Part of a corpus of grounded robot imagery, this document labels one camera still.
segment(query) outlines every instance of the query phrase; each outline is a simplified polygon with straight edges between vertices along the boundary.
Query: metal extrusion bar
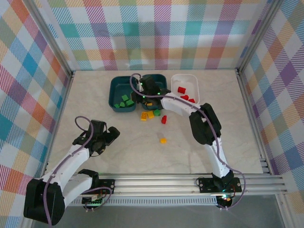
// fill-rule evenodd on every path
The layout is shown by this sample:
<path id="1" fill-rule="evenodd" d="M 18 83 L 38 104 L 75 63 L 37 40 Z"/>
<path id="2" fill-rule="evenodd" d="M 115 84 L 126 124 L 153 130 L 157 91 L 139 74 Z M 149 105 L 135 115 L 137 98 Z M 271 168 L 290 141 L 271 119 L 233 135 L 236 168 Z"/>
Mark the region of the metal extrusion bar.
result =
<path id="1" fill-rule="evenodd" d="M 269 165 L 270 159 L 267 156 L 266 148 L 265 148 L 265 145 L 262 140 L 262 135 L 258 129 L 257 120 L 254 116 L 254 111 L 252 109 L 252 105 L 249 100 L 249 95 L 247 93 L 246 86 L 244 84 L 243 75 L 237 69 L 236 69 L 236 75 L 237 75 L 237 82 L 238 82 L 238 85 L 239 85 L 239 88 L 240 88 L 240 91 L 241 91 L 241 94 L 242 94 L 242 97 L 243 97 L 243 100 L 245 103 L 245 108 L 246 108 L 246 112 L 247 112 L 247 115 L 249 118 L 250 127 L 253 132 L 256 144 L 260 151 L 261 157 L 264 158 L 268 164 L 269 172 L 271 174 L 274 174 L 272 167 Z"/>
<path id="2" fill-rule="evenodd" d="M 25 6 L 28 8 L 29 12 L 31 13 L 31 16 L 33 17 L 34 21 L 37 23 L 41 33 L 44 35 L 44 38 L 46 39 L 47 43 L 50 45 L 52 51 L 54 52 L 54 55 L 58 59 L 59 63 L 61 64 L 63 70 L 67 75 L 70 77 L 73 74 L 73 71 L 71 70 L 69 64 L 67 63 L 64 55 L 62 54 L 57 42 L 55 41 L 55 38 L 53 37 L 53 34 L 48 28 L 48 25 L 43 20 L 43 17 L 41 16 L 39 9 L 33 2 L 33 0 L 24 0 L 23 1 Z"/>
<path id="3" fill-rule="evenodd" d="M 240 175 L 242 187 L 244 180 Z M 214 196 L 219 193 L 200 193 L 195 181 L 210 174 L 102 174 L 100 179 L 115 179 L 114 197 L 191 197 Z M 246 195 L 287 193 L 281 176 L 245 174 Z"/>
<path id="4" fill-rule="evenodd" d="M 44 163 L 43 163 L 42 169 L 41 169 L 41 173 L 39 175 L 40 177 L 42 177 L 44 175 L 45 171 L 46 171 L 46 168 L 47 168 L 47 165 L 48 165 L 47 162 L 49 160 L 49 157 L 51 155 L 51 151 L 52 151 L 52 148 L 53 148 L 54 138 L 57 135 L 57 132 L 58 132 L 58 129 L 59 129 L 58 126 L 60 124 L 60 121 L 61 121 L 61 118 L 62 118 L 62 115 L 63 115 L 63 111 L 64 111 L 64 109 L 66 107 L 66 104 L 67 104 L 67 98 L 68 98 L 68 95 L 71 91 L 73 80 L 74 80 L 74 78 L 71 77 L 71 78 L 69 78 L 69 81 L 67 83 L 66 94 L 65 94 L 65 96 L 63 98 L 63 101 L 62 101 L 62 105 L 61 105 L 61 108 L 60 108 L 60 111 L 59 111 L 58 120 L 57 120 L 57 122 L 55 123 L 55 126 L 54 126 L 54 133 L 52 134 L 52 137 L 51 137 L 51 140 L 50 140 L 50 143 L 49 143 L 49 147 L 47 149 L 47 154 L 45 156 Z"/>
<path id="5" fill-rule="evenodd" d="M 61 44 L 63 45 L 67 55 L 69 56 L 70 59 L 70 64 L 73 70 L 80 70 L 79 64 L 75 58 L 74 53 L 72 52 L 72 49 L 66 39 L 66 36 L 64 35 L 58 20 L 56 19 L 53 10 L 50 6 L 50 3 L 48 2 L 48 0 L 40 0 L 40 4 L 42 5 L 43 10 L 45 11 L 48 19 L 50 20 L 55 32 L 57 33 Z"/>
<path id="6" fill-rule="evenodd" d="M 268 167 L 266 159 L 265 158 L 261 158 L 260 159 L 260 163 L 261 163 L 261 166 L 262 166 L 263 173 L 270 174 L 269 167 Z"/>
<path id="7" fill-rule="evenodd" d="M 275 17 L 276 13 L 280 9 L 280 6 L 284 0 L 274 0 L 272 5 L 269 7 L 269 10 L 265 16 L 265 18 L 262 21 L 261 27 L 259 31 L 255 34 L 255 37 L 253 38 L 253 42 L 248 48 L 248 51 L 246 52 L 243 62 L 241 63 L 239 70 L 240 72 L 243 72 L 250 62 L 254 52 L 256 51 L 260 41 L 263 39 L 265 33 L 267 32 L 267 29 L 269 28 L 273 18 Z"/>
<path id="8" fill-rule="evenodd" d="M 235 55 L 234 60 L 232 62 L 232 67 L 237 66 L 238 61 L 241 58 L 242 52 L 243 52 L 244 48 L 246 47 L 246 44 L 247 44 L 248 40 L 251 37 L 251 33 L 254 30 L 254 27 L 256 26 L 256 23 L 257 23 L 260 15 L 261 15 L 261 13 L 263 12 L 263 9 L 264 9 L 265 5 L 267 4 L 267 1 L 268 0 L 261 0 L 260 3 L 258 4 L 253 17 L 250 20 L 250 24 L 247 28 L 247 32 L 246 32 L 242 41 L 239 44 L 237 54 Z"/>
<path id="9" fill-rule="evenodd" d="M 297 224 L 298 219 L 295 218 L 296 217 L 295 213 L 292 213 L 293 206 L 286 197 L 287 195 L 284 194 L 276 195 L 277 204 L 279 206 L 285 227 L 288 228 L 302 227 L 301 224 Z"/>

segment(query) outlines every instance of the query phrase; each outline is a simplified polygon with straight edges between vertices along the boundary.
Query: plaid wall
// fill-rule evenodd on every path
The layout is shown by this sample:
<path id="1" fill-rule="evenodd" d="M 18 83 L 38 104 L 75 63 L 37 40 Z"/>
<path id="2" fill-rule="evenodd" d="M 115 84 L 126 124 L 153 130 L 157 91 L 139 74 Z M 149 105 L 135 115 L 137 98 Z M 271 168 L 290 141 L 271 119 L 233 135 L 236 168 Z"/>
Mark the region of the plaid wall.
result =
<path id="1" fill-rule="evenodd" d="M 240 45 L 245 44 L 248 26 L 262 1 L 48 2 L 78 69 L 141 70 L 234 68 L 243 49 Z M 57 37 L 39 0 L 36 4 Z"/>
<path id="2" fill-rule="evenodd" d="M 251 34 L 250 34 L 250 36 L 247 40 L 246 46 L 244 47 L 244 49 L 242 51 L 242 54 L 241 54 L 241 56 L 240 56 L 240 58 L 237 62 L 237 68 L 239 68 L 241 63 L 243 62 L 244 56 L 245 56 L 248 48 L 252 44 L 255 34 L 259 31 L 259 29 L 262 25 L 262 21 L 265 18 L 265 16 L 266 16 L 271 4 L 273 3 L 273 1 L 274 0 L 267 0 L 266 5 L 264 6 L 263 11 L 262 11 L 261 15 L 259 16 L 259 18 L 257 20 L 257 23 L 255 24 L 254 29 L 251 31 Z"/>
<path id="3" fill-rule="evenodd" d="M 68 78 L 21 0 L 0 0 L 0 228 L 23 214 Z"/>
<path id="4" fill-rule="evenodd" d="M 275 174 L 304 224 L 304 0 L 285 0 L 245 70 Z"/>

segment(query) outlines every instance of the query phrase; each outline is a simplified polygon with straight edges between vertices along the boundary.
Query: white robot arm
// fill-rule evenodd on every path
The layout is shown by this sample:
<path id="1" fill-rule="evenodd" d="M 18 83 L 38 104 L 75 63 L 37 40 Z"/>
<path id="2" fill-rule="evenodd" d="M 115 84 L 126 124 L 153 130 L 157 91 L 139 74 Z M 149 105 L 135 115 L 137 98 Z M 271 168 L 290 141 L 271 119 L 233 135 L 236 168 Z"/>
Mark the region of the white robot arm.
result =
<path id="1" fill-rule="evenodd" d="M 120 134 L 114 127 L 107 129 L 105 122 L 92 120 L 91 123 L 93 129 L 89 127 L 88 131 L 84 131 L 73 141 L 67 155 L 54 169 L 43 177 L 32 179 L 28 183 L 23 211 L 25 217 L 48 223 L 43 201 L 43 193 L 47 185 L 47 209 L 52 225 L 60 221 L 65 208 L 80 194 L 89 189 L 105 187 L 106 184 L 112 185 L 112 183 L 99 180 L 98 172 L 91 170 L 81 170 L 71 180 L 82 163 L 89 159 L 94 152 L 101 154 L 105 147 L 109 146 Z"/>
<path id="2" fill-rule="evenodd" d="M 168 93 L 166 94 L 167 96 L 170 97 L 176 97 L 177 96 L 174 93 Z M 189 103 L 191 106 L 179 102 L 175 99 L 172 98 L 163 98 L 161 100 L 161 105 L 165 110 L 171 110 L 181 116 L 184 117 L 190 117 L 192 113 L 195 113 L 197 110 L 193 108 L 193 106 L 196 106 L 198 108 L 200 108 L 200 105 L 198 104 L 193 104 L 189 101 L 185 101 L 187 103 Z M 222 148 L 222 141 L 221 138 L 218 137 L 218 142 L 219 142 L 219 157 L 221 158 L 221 160 L 224 163 L 227 163 L 226 161 L 226 157 Z M 219 159 L 216 156 L 216 141 L 214 140 L 212 142 L 212 145 L 208 145 L 208 144 L 204 144 L 206 150 L 208 151 L 208 155 L 209 155 L 209 159 L 211 161 L 211 165 L 212 165 L 212 170 L 213 170 L 213 174 L 219 178 L 225 177 L 228 173 L 229 173 L 229 169 L 222 164 L 222 162 L 219 161 Z"/>

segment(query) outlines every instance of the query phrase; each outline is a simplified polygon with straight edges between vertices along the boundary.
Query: wire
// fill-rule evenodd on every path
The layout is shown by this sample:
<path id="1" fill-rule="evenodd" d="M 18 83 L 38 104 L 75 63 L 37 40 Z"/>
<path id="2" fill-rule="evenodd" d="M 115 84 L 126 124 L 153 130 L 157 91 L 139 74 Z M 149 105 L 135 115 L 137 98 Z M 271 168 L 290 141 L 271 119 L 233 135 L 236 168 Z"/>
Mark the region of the wire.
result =
<path id="1" fill-rule="evenodd" d="M 46 216 L 47 216 L 47 223 L 48 223 L 48 226 L 51 228 L 52 227 L 52 220 L 51 220 L 51 216 L 49 214 L 49 211 L 48 211 L 48 202 L 47 202 L 47 190 L 48 190 L 48 186 L 51 182 L 51 180 L 56 176 L 57 174 L 57 171 L 60 169 L 60 167 L 70 158 L 70 157 L 73 157 L 77 152 L 79 152 L 80 150 L 82 150 L 88 143 L 89 141 L 92 139 L 93 137 L 93 124 L 91 123 L 91 121 L 86 118 L 85 116 L 77 116 L 75 118 L 75 123 L 76 123 L 76 126 L 78 128 L 80 128 L 81 130 L 83 131 L 86 131 L 85 129 L 83 129 L 82 127 L 79 126 L 79 124 L 77 123 L 77 119 L 79 118 L 82 118 L 82 119 L 85 119 L 87 120 L 89 123 L 90 123 L 90 126 L 91 126 L 91 134 L 90 134 L 90 137 L 87 139 L 87 141 L 81 145 L 77 150 L 75 150 L 74 152 L 72 152 L 71 154 L 69 154 L 67 157 L 65 157 L 65 159 L 54 169 L 54 171 L 52 172 L 52 174 L 50 175 L 50 177 L 48 178 L 48 181 L 44 187 L 44 190 L 43 190 L 43 206 L 44 206 L 44 210 L 46 212 Z"/>
<path id="2" fill-rule="evenodd" d="M 110 191 L 110 194 L 109 194 L 109 197 L 108 197 L 101 205 L 99 205 L 97 208 L 94 208 L 94 209 L 92 208 L 92 209 L 91 209 L 92 212 L 94 212 L 95 210 L 101 208 L 104 204 L 107 203 L 107 201 L 108 201 L 108 200 L 110 199 L 110 197 L 112 196 L 112 189 L 109 188 L 109 187 L 98 187 L 98 188 L 86 190 L 86 191 L 84 191 L 84 192 L 82 193 L 82 194 L 84 194 L 84 193 L 96 191 L 96 190 L 99 190 L 99 189 L 101 189 L 101 190 L 102 190 L 102 189 L 109 190 L 109 191 Z M 89 211 L 89 209 L 88 209 L 86 206 L 87 206 L 87 203 L 85 204 L 85 209 L 86 209 L 86 211 Z"/>
<path id="3" fill-rule="evenodd" d="M 100 153 L 100 154 L 102 154 L 104 151 L 105 151 L 105 149 L 103 149 L 103 150 L 101 151 L 101 153 Z M 94 155 L 94 156 L 91 156 L 91 158 L 93 158 L 93 157 L 98 157 L 100 154 L 98 154 L 98 155 Z"/>
<path id="4" fill-rule="evenodd" d="M 233 197 L 235 197 L 236 196 L 236 188 L 234 187 L 233 184 L 231 186 L 233 187 Z"/>
<path id="5" fill-rule="evenodd" d="M 199 178 L 203 178 L 203 177 L 198 177 L 198 178 L 195 180 L 195 184 L 196 184 L 198 187 L 200 187 L 200 185 L 198 184 Z"/>
<path id="6" fill-rule="evenodd" d="M 243 191 L 242 191 L 242 194 L 241 194 L 240 198 L 238 199 L 238 201 L 237 201 L 234 205 L 230 206 L 229 208 L 235 207 L 235 206 L 241 201 L 241 199 L 243 198 L 243 196 L 244 196 L 244 194 L 245 194 L 245 191 L 246 191 L 246 178 L 245 178 L 244 174 L 243 174 L 241 171 L 238 171 L 238 170 L 235 170 L 235 169 L 231 168 L 228 164 L 226 164 L 226 163 L 225 163 L 223 160 L 221 160 L 221 158 L 219 157 L 219 140 L 218 140 L 217 134 L 216 134 L 216 132 L 215 132 L 213 126 L 212 126 L 212 123 L 210 122 L 210 120 L 209 120 L 209 118 L 207 117 L 207 115 L 206 115 L 202 110 L 200 110 L 198 107 L 196 107 L 196 106 L 194 106 L 194 105 L 188 103 L 188 101 L 185 101 L 185 100 L 183 100 L 183 99 L 181 99 L 181 98 L 174 97 L 174 96 L 169 96 L 169 95 L 145 95 L 145 94 L 142 94 L 142 93 L 138 92 L 138 91 L 134 88 L 134 86 L 133 86 L 133 84 L 132 84 L 132 78 L 134 77 L 134 75 L 139 75 L 139 76 L 141 76 L 141 75 L 138 74 L 138 73 L 134 73 L 134 74 L 132 74 L 131 77 L 130 77 L 130 86 L 131 86 L 132 90 L 133 90 L 134 92 L 136 92 L 138 95 L 140 95 L 140 96 L 145 96 L 145 97 L 147 97 L 147 98 L 170 98 L 170 99 L 174 99 L 174 100 L 180 101 L 180 102 L 182 102 L 182 103 L 184 103 L 184 104 L 186 104 L 186 105 L 188 105 L 188 106 L 194 108 L 195 110 L 199 111 L 199 112 L 203 115 L 203 117 L 206 119 L 206 121 L 207 121 L 207 123 L 208 123 L 208 125 L 209 125 L 209 127 L 210 127 L 210 129 L 211 129 L 211 131 L 212 131 L 213 137 L 215 138 L 216 145 L 217 145 L 217 152 L 216 152 L 216 153 L 214 152 L 214 153 L 215 153 L 215 155 L 217 156 L 218 160 L 219 160 L 223 165 L 225 165 L 228 169 L 230 169 L 230 170 L 232 170 L 232 171 L 234 171 L 234 172 L 236 172 L 236 173 L 239 173 L 239 174 L 242 176 L 243 180 L 244 180 L 244 189 L 243 189 Z"/>

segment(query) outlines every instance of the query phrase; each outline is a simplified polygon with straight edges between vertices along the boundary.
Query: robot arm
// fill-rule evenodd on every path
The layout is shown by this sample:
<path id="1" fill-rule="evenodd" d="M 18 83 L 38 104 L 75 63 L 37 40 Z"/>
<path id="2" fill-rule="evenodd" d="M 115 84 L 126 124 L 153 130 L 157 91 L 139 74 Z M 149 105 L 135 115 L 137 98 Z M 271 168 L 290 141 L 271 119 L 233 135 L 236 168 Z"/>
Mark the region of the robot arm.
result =
<path id="1" fill-rule="evenodd" d="M 159 86 L 157 86 L 157 84 L 154 82 L 152 76 L 144 76 L 139 80 L 139 82 L 143 88 L 141 94 L 145 96 L 141 96 L 138 93 L 133 92 L 132 99 L 138 103 L 153 103 L 153 105 L 158 106 L 158 109 L 171 110 L 181 116 L 188 117 L 193 137 L 198 143 L 204 145 L 208 151 L 213 168 L 212 178 L 214 185 L 219 191 L 227 189 L 234 178 L 234 174 L 232 170 L 223 164 L 223 162 L 227 164 L 227 161 L 220 138 L 221 125 L 211 105 L 207 103 L 204 105 L 199 105 L 186 100 L 181 102 L 178 100 L 180 98 L 174 93 L 171 93 L 170 90 L 160 89 Z M 214 134 L 208 122 L 203 121 L 204 116 L 200 111 L 198 111 L 198 109 L 203 111 L 210 120 L 217 139 L 214 138 Z M 219 154 L 217 154 L 216 140 L 218 140 L 219 143 Z"/>
<path id="2" fill-rule="evenodd" d="M 50 213 L 52 225 L 57 224 L 63 216 L 65 208 L 76 197 L 88 189 L 100 187 L 99 175 L 95 171 L 81 170 L 75 178 L 70 180 L 76 170 L 91 157 L 94 152 L 101 154 L 118 136 L 119 131 L 106 123 L 92 120 L 93 137 L 84 148 L 74 153 L 88 141 L 92 129 L 84 131 L 77 137 L 67 155 L 52 169 L 39 179 L 32 179 L 27 185 L 23 214 L 25 217 L 48 223 L 43 203 L 43 191 L 50 176 L 47 188 L 47 208 Z"/>
<path id="3" fill-rule="evenodd" d="M 170 97 L 177 97 L 174 93 L 166 94 Z M 216 156 L 216 141 L 213 139 L 213 135 L 208 131 L 208 123 L 204 123 L 200 113 L 193 108 L 196 106 L 199 109 L 203 109 L 208 118 L 211 120 L 211 123 L 214 125 L 215 129 L 218 131 L 218 142 L 219 142 L 219 157 L 224 163 L 227 163 L 226 157 L 222 148 L 221 138 L 220 138 L 220 129 L 219 120 L 217 119 L 212 107 L 209 104 L 204 104 L 202 106 L 198 104 L 193 104 L 188 101 L 187 103 L 191 106 L 179 102 L 172 98 L 163 98 L 161 100 L 161 105 L 163 109 L 173 111 L 181 116 L 188 117 L 191 124 L 192 134 L 194 138 L 200 143 L 203 144 L 208 151 L 208 155 L 211 161 L 213 174 L 219 178 L 225 177 L 229 173 L 229 169 L 224 166 Z"/>

